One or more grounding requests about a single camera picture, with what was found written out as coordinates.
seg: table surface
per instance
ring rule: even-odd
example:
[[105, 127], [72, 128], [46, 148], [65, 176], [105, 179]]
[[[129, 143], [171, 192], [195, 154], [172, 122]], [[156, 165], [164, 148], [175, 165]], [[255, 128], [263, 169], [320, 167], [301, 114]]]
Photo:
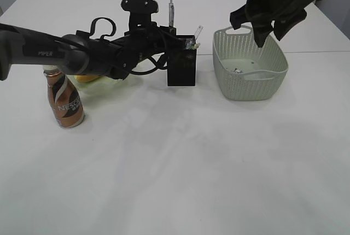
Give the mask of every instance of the table surface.
[[[80, 90], [58, 127], [41, 67], [0, 83], [0, 234], [347, 234], [350, 52], [286, 54], [272, 99], [227, 100], [211, 56]], [[147, 63], [142, 63], [144, 70]]]
[[[169, 0], [157, 0], [159, 13], [153, 20], [168, 25]], [[179, 34], [194, 33], [198, 25], [204, 30], [199, 37], [199, 55], [212, 53], [213, 33], [230, 26], [230, 13], [246, 0], [174, 0], [175, 26]], [[0, 18], [0, 22], [38, 30], [56, 36], [90, 30], [94, 18], [115, 20], [117, 34], [128, 29], [129, 13], [120, 7], [121, 0], [17, 0]], [[307, 19], [294, 27], [279, 42], [283, 52], [350, 51], [350, 40], [314, 5], [307, 8]], [[110, 33], [108, 23], [99, 23], [97, 35]]]

